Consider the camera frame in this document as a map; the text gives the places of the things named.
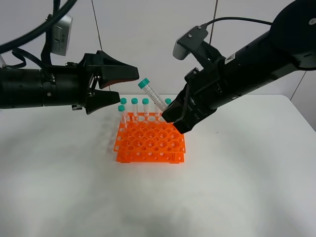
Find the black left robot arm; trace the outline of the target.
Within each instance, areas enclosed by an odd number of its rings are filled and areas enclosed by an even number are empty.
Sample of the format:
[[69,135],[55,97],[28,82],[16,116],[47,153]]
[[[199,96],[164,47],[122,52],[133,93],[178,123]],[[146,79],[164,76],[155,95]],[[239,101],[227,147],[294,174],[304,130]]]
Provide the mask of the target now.
[[71,106],[92,112],[120,102],[110,85],[139,79],[138,69],[105,52],[86,53],[79,63],[44,65],[40,69],[0,70],[1,109]]

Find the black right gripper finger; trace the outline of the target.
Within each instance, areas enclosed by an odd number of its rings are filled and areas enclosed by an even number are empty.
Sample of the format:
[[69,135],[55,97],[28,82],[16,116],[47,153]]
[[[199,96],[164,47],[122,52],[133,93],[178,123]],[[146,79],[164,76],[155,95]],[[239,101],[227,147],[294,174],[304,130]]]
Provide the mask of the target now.
[[184,100],[183,104],[180,104],[174,113],[176,120],[173,125],[181,134],[191,131],[200,122],[200,113],[195,102],[190,98],[187,101]]
[[183,90],[180,91],[177,97],[162,113],[162,117],[167,123],[176,123],[184,118],[188,107],[189,96],[190,87],[189,85],[185,85]]

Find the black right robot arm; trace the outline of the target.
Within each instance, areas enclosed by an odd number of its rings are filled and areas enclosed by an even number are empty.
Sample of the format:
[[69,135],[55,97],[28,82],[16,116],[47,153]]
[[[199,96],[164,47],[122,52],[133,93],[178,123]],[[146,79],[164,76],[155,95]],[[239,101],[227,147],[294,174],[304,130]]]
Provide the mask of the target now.
[[295,71],[316,68],[316,3],[296,0],[283,9],[270,29],[229,57],[205,41],[207,24],[180,37],[173,56],[192,54],[202,69],[185,76],[185,87],[162,113],[182,134],[216,110]]

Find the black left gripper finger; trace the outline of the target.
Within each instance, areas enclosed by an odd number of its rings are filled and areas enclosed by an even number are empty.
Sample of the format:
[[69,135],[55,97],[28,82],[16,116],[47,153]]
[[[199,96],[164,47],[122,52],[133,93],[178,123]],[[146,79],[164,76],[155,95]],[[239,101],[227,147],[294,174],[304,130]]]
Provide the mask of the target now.
[[89,115],[101,108],[117,103],[119,103],[118,92],[95,90],[87,95],[85,111]]
[[99,80],[100,89],[113,84],[139,79],[137,67],[120,62],[101,50],[97,51],[97,56],[100,57],[101,67],[101,79]]

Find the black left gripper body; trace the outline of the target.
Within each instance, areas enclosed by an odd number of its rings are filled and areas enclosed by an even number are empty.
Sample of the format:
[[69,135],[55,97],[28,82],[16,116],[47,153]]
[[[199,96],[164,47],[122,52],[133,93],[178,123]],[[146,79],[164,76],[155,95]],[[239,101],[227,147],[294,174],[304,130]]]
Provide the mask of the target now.
[[71,106],[73,111],[93,112],[102,107],[102,91],[96,86],[102,81],[102,54],[86,53],[79,63],[49,66],[51,81],[43,85],[43,105]]

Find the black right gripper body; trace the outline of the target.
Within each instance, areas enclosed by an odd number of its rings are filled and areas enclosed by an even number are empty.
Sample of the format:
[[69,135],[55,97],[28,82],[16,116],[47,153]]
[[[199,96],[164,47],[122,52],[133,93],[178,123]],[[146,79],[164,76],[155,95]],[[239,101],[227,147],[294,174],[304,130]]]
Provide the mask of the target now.
[[190,87],[189,98],[195,102],[202,121],[220,106],[237,98],[237,95],[224,79],[225,57],[216,48],[203,41],[192,54],[203,69],[192,70],[185,76],[185,81]]

